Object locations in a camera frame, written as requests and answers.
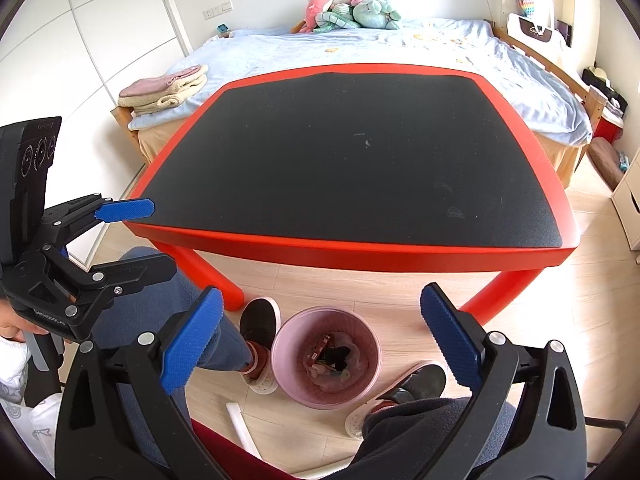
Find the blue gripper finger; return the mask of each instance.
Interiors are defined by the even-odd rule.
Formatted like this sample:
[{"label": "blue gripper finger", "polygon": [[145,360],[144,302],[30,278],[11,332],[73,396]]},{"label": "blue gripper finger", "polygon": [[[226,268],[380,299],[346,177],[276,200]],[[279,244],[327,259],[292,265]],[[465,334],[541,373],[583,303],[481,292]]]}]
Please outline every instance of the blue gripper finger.
[{"label": "blue gripper finger", "polygon": [[473,393],[482,385],[482,357],[459,320],[457,310],[432,283],[420,294],[420,312],[458,384]]},{"label": "blue gripper finger", "polygon": [[105,202],[96,210],[95,217],[105,224],[146,218],[156,210],[156,205],[148,198],[135,200],[120,200],[119,202]]},{"label": "blue gripper finger", "polygon": [[184,386],[198,359],[207,347],[223,313],[222,293],[216,288],[204,290],[196,300],[200,303],[190,308],[180,331],[162,354],[160,383],[167,395]]}]

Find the mattress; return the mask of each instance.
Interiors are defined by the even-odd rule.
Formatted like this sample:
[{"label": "mattress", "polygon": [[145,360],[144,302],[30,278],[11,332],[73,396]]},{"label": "mattress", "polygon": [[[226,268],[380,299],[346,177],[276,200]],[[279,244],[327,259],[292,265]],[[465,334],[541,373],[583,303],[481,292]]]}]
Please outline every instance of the mattress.
[{"label": "mattress", "polygon": [[180,106],[135,117],[131,130],[189,117],[231,81],[278,70],[339,63],[406,63],[478,73],[507,99],[527,126],[554,142],[581,146],[593,135],[589,117],[555,75],[494,37],[479,20],[433,19],[401,30],[334,30],[325,34],[240,32],[210,41],[169,68],[207,64],[207,83]]}]

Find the pink trash can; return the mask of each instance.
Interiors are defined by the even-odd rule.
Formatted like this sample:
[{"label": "pink trash can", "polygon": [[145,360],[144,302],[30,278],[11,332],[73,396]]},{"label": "pink trash can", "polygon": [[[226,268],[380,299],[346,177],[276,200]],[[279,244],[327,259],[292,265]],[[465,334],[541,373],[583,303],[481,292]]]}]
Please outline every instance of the pink trash can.
[{"label": "pink trash can", "polygon": [[[349,388],[325,393],[306,373],[305,353],[325,334],[345,332],[366,355],[369,367]],[[284,392],[303,406],[333,410],[362,400],[380,373],[382,352],[376,334],[357,314],[334,306],[315,306],[292,316],[276,334],[271,348],[271,366]]]}]

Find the camera lens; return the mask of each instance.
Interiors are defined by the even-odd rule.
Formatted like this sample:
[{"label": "camera lens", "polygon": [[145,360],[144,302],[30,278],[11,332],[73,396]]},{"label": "camera lens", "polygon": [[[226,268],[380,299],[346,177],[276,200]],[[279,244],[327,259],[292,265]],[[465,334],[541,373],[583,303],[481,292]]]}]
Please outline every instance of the camera lens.
[{"label": "camera lens", "polygon": [[44,158],[47,156],[47,139],[40,139],[38,143],[38,149],[36,151],[36,162],[34,168],[39,170],[44,162]]},{"label": "camera lens", "polygon": [[24,150],[24,155],[22,156],[22,176],[27,176],[29,170],[31,169],[31,163],[33,162],[33,147],[31,145],[27,146],[27,149]]},{"label": "camera lens", "polygon": [[49,139],[49,146],[47,147],[47,158],[51,158],[53,156],[53,152],[56,151],[56,136],[53,136]]}]

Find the table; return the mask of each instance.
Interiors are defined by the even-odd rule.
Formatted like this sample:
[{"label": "table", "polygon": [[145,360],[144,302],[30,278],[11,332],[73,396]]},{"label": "table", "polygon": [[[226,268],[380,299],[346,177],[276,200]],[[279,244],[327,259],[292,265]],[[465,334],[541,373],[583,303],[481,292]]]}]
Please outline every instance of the table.
[{"label": "table", "polygon": [[484,324],[580,234],[519,115],[484,78],[342,64],[231,82],[145,171],[128,222],[198,285],[242,290],[193,250],[332,269],[498,274],[462,306]]}]

